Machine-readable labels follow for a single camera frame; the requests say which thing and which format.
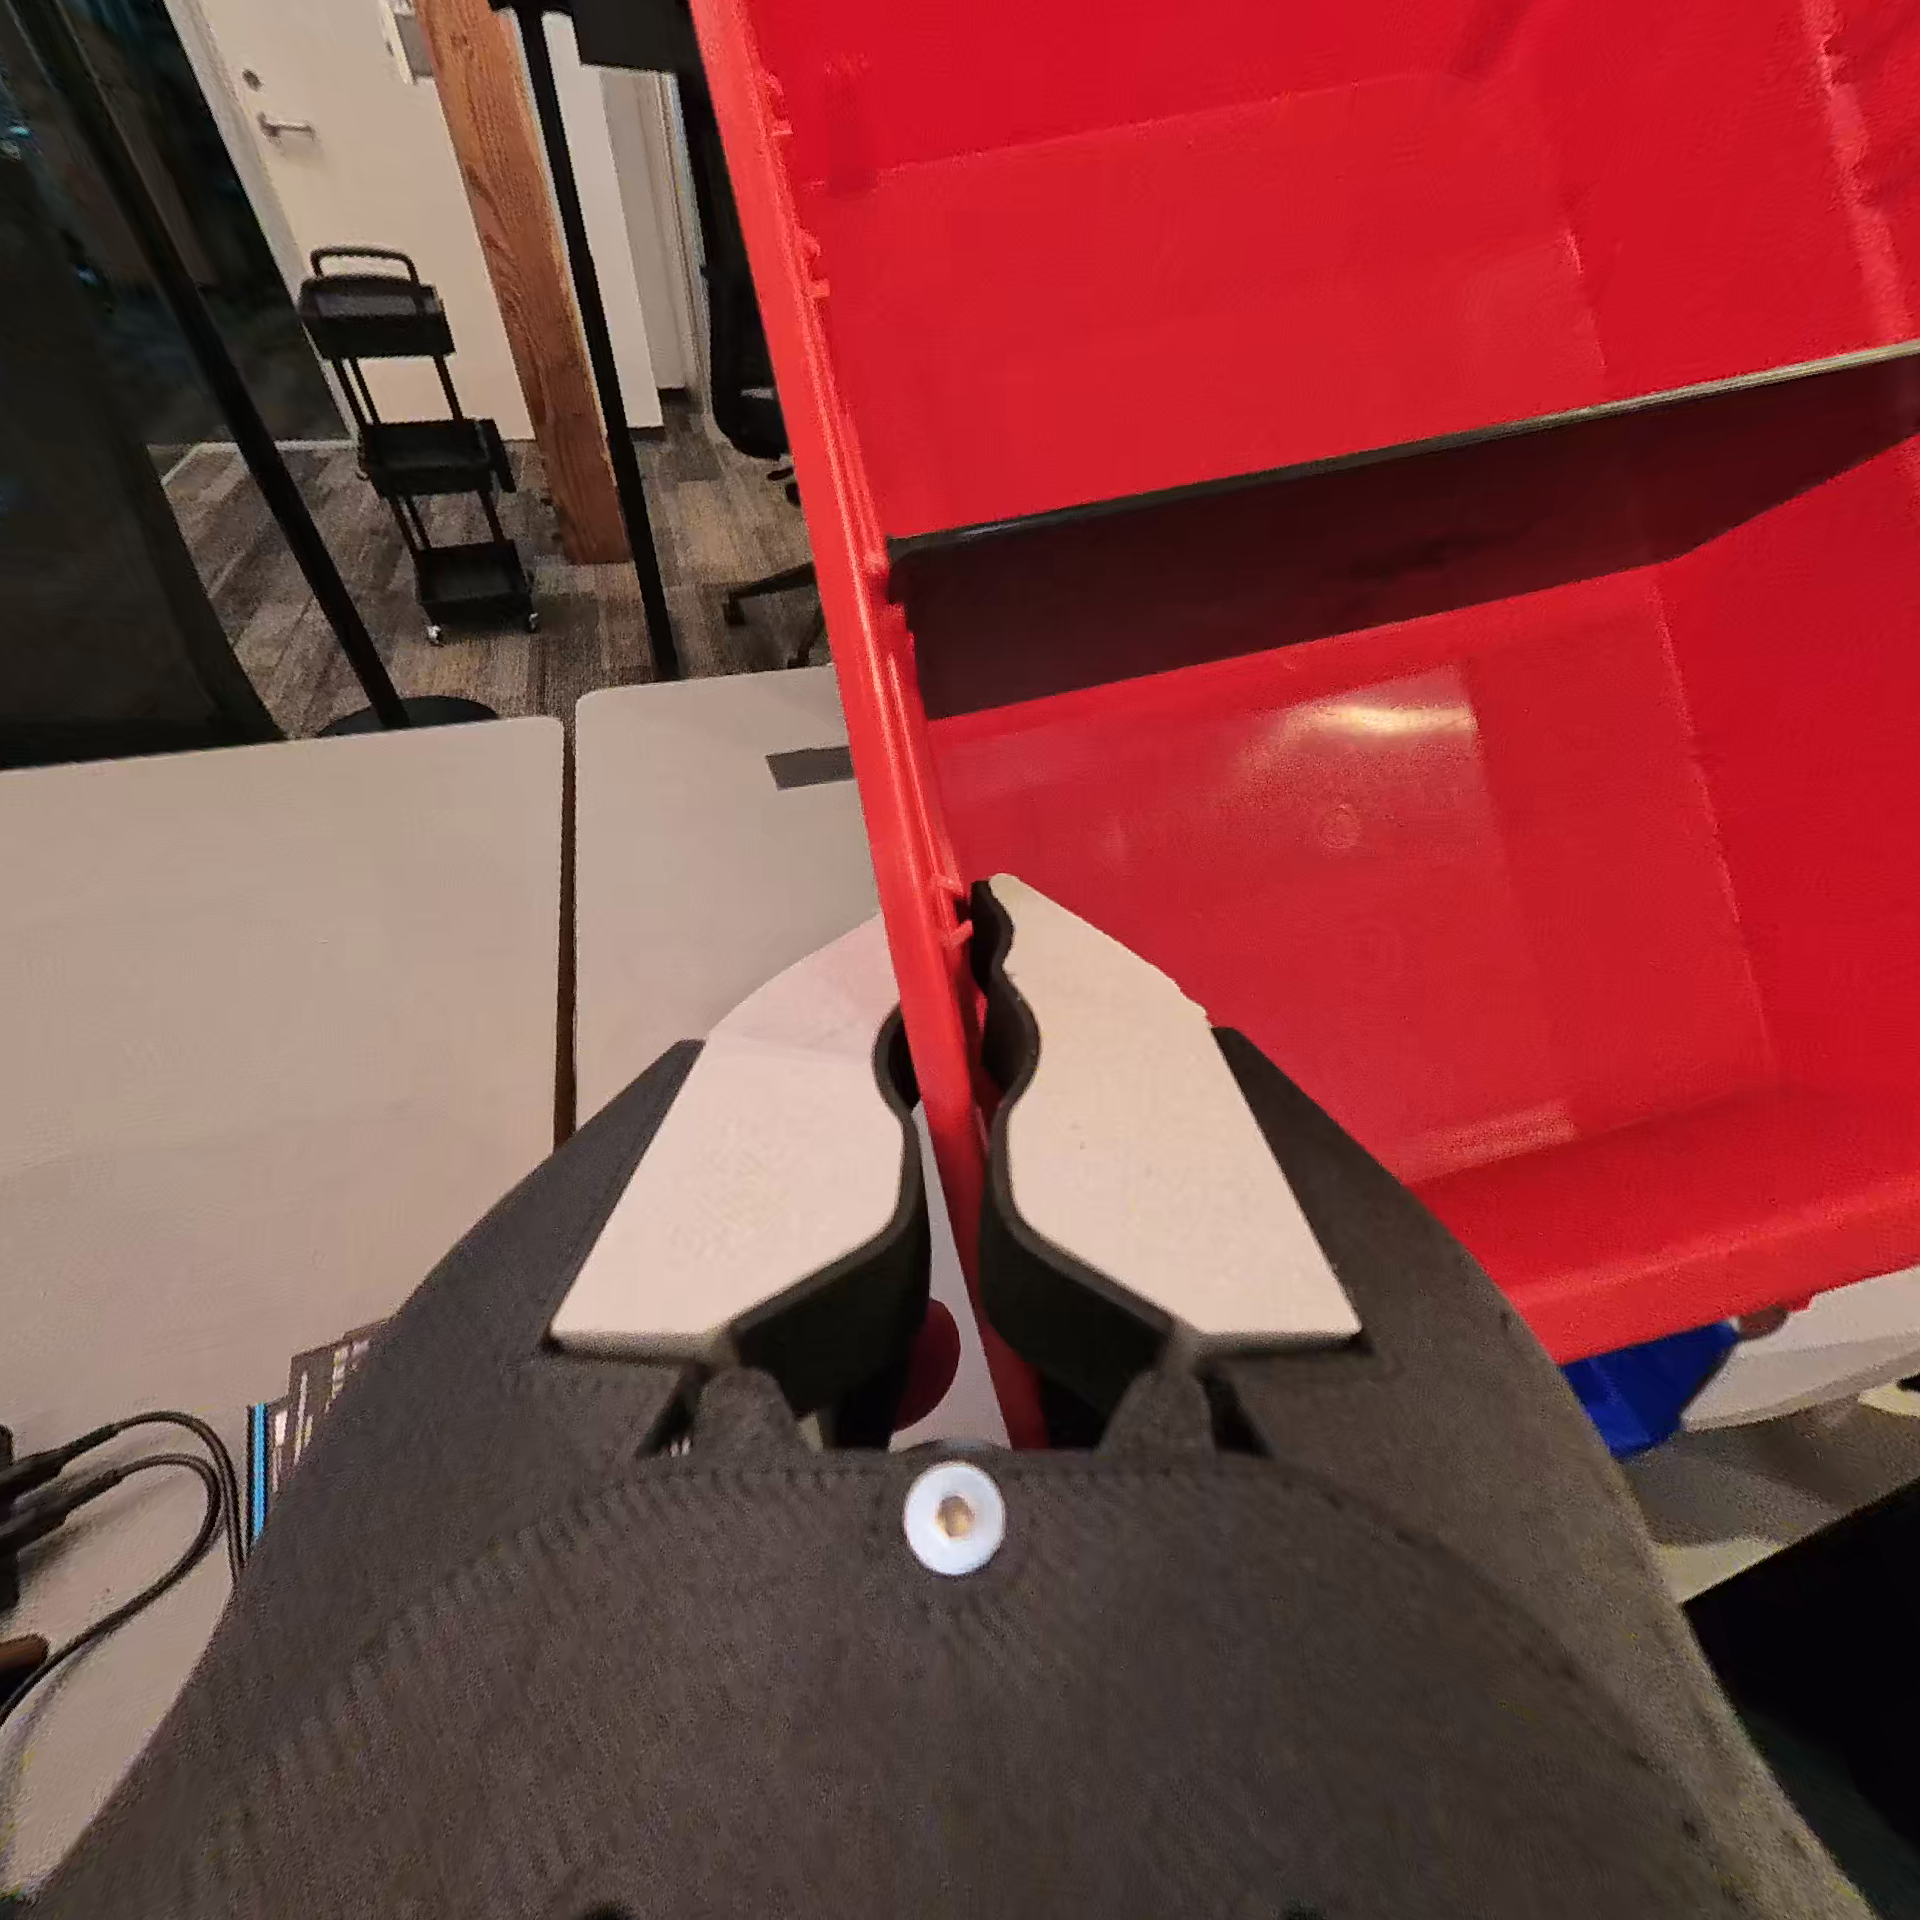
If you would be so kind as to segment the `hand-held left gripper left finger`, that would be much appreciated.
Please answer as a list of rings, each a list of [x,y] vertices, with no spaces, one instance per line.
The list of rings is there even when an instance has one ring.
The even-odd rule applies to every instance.
[[[875,1401],[929,1307],[917,1106],[868,916],[697,1048],[551,1315],[551,1350],[761,1371],[800,1418]]]

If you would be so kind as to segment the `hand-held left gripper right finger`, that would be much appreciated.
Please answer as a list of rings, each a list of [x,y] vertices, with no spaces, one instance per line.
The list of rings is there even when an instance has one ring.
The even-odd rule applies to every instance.
[[[1349,1350],[1360,1313],[1208,1011],[1021,878],[971,908],[994,1332],[1099,1418],[1157,1371]]]

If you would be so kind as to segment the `red plastic bin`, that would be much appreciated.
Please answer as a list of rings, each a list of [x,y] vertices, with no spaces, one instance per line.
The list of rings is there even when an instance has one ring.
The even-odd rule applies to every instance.
[[[1916,1270],[1916,441],[1680,561],[931,719],[889,543],[1916,344],[1916,6],[692,6],[935,1139],[965,896],[1556,1361]]]

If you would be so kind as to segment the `blue plastic bin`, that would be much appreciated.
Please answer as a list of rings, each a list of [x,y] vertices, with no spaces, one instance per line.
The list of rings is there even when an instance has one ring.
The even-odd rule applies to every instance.
[[[1663,1448],[1739,1342],[1730,1322],[1573,1361],[1562,1376],[1616,1460]]]

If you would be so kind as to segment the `black bin divider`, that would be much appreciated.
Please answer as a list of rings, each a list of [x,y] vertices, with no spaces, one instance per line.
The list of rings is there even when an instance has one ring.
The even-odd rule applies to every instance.
[[[1917,345],[889,543],[931,719],[1665,564],[1916,441]]]

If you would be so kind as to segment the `black office chair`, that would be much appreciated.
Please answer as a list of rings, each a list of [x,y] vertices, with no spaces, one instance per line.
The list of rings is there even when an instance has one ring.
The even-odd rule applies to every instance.
[[[783,526],[793,536],[805,532],[799,472],[770,366],[740,368],[728,380],[714,376],[711,418],[731,451],[760,470],[763,500],[768,506],[783,500]],[[811,561],[793,561],[760,579],[730,586],[722,591],[717,610],[728,628],[743,631],[756,603],[796,592],[807,598],[809,614],[805,633],[784,663],[800,668],[809,665],[817,644],[825,638],[825,603]]]

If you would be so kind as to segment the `black utility cart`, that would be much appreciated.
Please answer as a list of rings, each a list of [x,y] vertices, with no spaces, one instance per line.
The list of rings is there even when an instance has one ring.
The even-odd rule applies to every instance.
[[[359,474],[388,507],[415,564],[416,601],[429,643],[450,631],[539,633],[529,567],[497,503],[516,490],[505,439],[490,416],[471,416],[450,378],[455,344],[442,294],[391,247],[319,247],[295,311],[319,359],[344,387]],[[442,415],[388,418],[368,385],[371,364],[420,361],[440,383]],[[467,496],[487,536],[440,543],[425,503]]]

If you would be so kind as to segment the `wooden post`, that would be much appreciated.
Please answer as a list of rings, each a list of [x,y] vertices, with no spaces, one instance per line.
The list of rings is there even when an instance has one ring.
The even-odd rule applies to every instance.
[[[632,559],[520,38],[490,3],[420,3],[440,107],[567,561]]]

